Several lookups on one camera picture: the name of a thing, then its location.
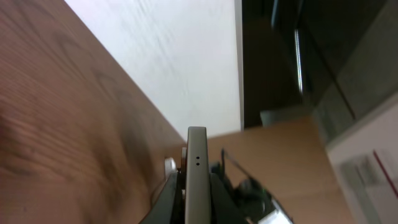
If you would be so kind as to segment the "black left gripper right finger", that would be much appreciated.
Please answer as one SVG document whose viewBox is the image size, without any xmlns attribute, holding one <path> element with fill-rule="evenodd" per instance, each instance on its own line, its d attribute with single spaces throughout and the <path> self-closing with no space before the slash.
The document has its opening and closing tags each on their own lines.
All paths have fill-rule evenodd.
<svg viewBox="0 0 398 224">
<path fill-rule="evenodd" d="M 216 174 L 210 174 L 211 222 L 216 224 L 248 224 Z"/>
</svg>

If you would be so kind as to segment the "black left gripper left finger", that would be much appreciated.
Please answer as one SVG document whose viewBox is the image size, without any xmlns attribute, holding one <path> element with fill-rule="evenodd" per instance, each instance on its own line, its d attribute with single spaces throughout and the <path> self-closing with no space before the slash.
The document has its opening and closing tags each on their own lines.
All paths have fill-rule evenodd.
<svg viewBox="0 0 398 224">
<path fill-rule="evenodd" d="M 180 173 L 171 174 L 159 197 L 140 224 L 182 223 L 182 188 Z"/>
</svg>

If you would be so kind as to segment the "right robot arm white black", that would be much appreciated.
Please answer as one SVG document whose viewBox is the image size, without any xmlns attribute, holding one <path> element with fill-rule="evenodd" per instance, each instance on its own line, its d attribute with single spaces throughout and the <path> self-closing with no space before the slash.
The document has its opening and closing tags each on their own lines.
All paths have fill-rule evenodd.
<svg viewBox="0 0 398 224">
<path fill-rule="evenodd" d="M 226 175 L 226 159 L 246 176 L 236 187 L 232 185 Z M 288 215 L 272 193 L 263 187 L 224 149 L 221 150 L 221 161 L 213 165 L 211 171 L 220 178 L 235 207 L 246 221 L 250 223 L 294 223 L 292 217 Z"/>
</svg>

